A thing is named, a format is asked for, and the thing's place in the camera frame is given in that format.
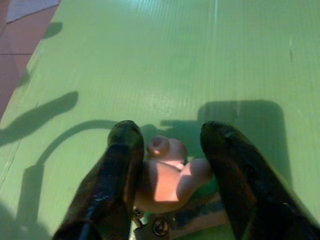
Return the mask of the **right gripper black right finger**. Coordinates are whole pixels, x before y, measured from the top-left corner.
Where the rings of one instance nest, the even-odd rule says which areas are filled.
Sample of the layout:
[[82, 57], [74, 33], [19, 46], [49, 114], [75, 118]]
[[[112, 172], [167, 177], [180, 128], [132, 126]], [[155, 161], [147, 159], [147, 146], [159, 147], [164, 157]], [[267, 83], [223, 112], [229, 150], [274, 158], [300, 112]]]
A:
[[207, 121], [200, 144], [237, 240], [319, 239], [318, 223], [241, 131]]

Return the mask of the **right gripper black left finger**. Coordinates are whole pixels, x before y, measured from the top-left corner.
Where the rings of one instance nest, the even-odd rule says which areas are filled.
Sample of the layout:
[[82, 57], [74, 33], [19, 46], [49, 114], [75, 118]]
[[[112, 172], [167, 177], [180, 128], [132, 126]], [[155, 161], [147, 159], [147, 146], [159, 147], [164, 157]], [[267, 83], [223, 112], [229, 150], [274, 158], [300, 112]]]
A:
[[143, 160], [138, 125], [132, 120], [116, 123], [105, 152], [79, 184], [53, 239], [129, 239]]

